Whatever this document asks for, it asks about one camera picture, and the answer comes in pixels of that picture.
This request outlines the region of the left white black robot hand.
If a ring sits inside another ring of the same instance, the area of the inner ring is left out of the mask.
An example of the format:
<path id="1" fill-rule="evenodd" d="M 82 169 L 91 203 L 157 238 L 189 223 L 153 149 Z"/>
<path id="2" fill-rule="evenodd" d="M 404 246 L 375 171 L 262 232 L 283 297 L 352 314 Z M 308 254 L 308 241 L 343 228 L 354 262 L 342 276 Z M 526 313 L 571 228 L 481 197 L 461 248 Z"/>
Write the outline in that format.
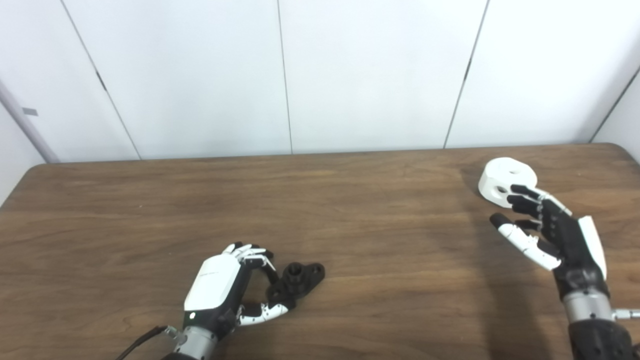
<path id="1" fill-rule="evenodd" d="M 243 301 L 253 271 L 263 271 L 272 285 L 279 280 L 273 257 L 258 244 L 236 242 L 206 259 L 183 303 L 183 328 L 202 328 L 221 341 L 238 327 L 272 321 L 295 309 L 294 300 Z"/>

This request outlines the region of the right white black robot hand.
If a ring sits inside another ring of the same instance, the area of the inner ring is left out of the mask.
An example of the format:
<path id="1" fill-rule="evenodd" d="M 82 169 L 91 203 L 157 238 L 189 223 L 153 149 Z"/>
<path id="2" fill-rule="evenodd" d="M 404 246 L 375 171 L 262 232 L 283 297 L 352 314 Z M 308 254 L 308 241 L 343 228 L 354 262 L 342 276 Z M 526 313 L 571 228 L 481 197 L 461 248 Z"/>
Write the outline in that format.
<path id="1" fill-rule="evenodd" d="M 586 291 L 610 297 L 606 261 L 592 217 L 576 218 L 555 196 L 535 187 L 513 184 L 510 191 L 511 209 L 530 218 L 511 221 L 496 212 L 489 221 L 528 259 L 551 271 L 560 299 Z"/>

